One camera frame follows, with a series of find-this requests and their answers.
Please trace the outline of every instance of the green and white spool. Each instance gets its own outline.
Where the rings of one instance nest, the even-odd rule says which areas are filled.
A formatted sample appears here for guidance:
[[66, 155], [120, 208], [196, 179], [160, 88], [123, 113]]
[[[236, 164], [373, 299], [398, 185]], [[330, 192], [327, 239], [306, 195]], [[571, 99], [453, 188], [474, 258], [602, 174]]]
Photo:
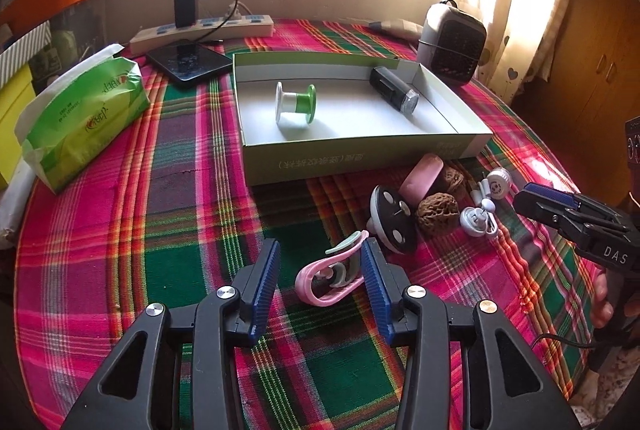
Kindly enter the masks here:
[[314, 121], [316, 115], [316, 87], [311, 84], [306, 93], [286, 93], [282, 90], [282, 82], [276, 87], [276, 123], [282, 113], [306, 115], [306, 123]]

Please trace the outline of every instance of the cabinet handle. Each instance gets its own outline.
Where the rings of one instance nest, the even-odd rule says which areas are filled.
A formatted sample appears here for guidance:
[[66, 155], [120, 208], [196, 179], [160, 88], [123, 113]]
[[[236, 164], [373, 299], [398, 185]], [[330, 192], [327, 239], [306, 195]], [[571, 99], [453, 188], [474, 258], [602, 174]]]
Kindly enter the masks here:
[[609, 70], [607, 71], [607, 75], [604, 77], [604, 80], [606, 81], [606, 83], [610, 83], [611, 79], [616, 75], [616, 63], [615, 62], [611, 62], [611, 65], [609, 66]]
[[600, 57], [598, 65], [596, 66], [596, 75], [599, 75], [600, 73], [602, 73], [602, 70], [606, 65], [607, 65], [607, 55], [603, 53], [603, 55]]

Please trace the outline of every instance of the table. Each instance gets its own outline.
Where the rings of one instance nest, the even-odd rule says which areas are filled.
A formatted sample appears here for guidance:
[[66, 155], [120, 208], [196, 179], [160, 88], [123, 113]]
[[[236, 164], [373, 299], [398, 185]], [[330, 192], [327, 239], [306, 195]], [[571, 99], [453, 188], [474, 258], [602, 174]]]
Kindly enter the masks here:
[[[413, 58], [405, 44], [361, 26], [279, 20], [272, 38], [216, 49], [307, 50]], [[59, 196], [38, 182], [28, 204], [15, 272], [17, 348], [36, 414], [57, 429], [101, 360], [150, 301], [199, 302], [257, 257], [264, 238], [282, 245], [267, 334], [238, 350], [244, 416], [251, 429], [388, 428], [396, 418], [405, 349], [376, 331], [364, 288], [326, 309], [301, 303], [298, 270], [369, 216], [375, 185], [398, 186], [391, 168], [249, 189], [242, 178], [232, 77], [182, 92], [140, 59], [151, 106]], [[575, 189], [541, 140], [478, 83], [459, 96], [495, 133], [478, 158], [453, 162], [466, 177], [503, 166], [527, 181]], [[448, 301], [492, 298], [527, 341], [555, 331], [585, 341], [593, 264], [552, 230], [499, 201], [495, 242], [462, 229], [389, 255]], [[574, 348], [542, 342], [538, 356], [565, 396], [584, 370]], [[181, 418], [188, 428], [183, 365]], [[452, 349], [452, 428], [460, 428], [462, 368]]]

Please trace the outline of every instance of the open box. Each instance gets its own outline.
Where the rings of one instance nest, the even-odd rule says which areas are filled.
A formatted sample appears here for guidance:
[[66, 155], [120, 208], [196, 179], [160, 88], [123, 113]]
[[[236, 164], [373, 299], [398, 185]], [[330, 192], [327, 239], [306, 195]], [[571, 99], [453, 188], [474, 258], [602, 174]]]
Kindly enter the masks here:
[[[405, 117], [369, 84], [385, 66], [420, 94]], [[417, 62], [365, 55], [266, 51], [234, 55], [236, 104], [248, 185], [290, 181], [478, 155], [492, 132], [441, 80]], [[285, 92], [316, 87], [316, 117], [275, 120], [278, 81]]]

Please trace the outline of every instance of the wooden wardrobe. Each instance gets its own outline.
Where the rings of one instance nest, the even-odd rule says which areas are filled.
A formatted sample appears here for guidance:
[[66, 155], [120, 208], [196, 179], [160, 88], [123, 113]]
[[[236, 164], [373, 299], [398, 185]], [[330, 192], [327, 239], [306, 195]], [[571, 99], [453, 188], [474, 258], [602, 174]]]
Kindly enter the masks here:
[[513, 107], [582, 192], [619, 204], [625, 121], [640, 115], [640, 1], [570, 0], [548, 83], [526, 84]]

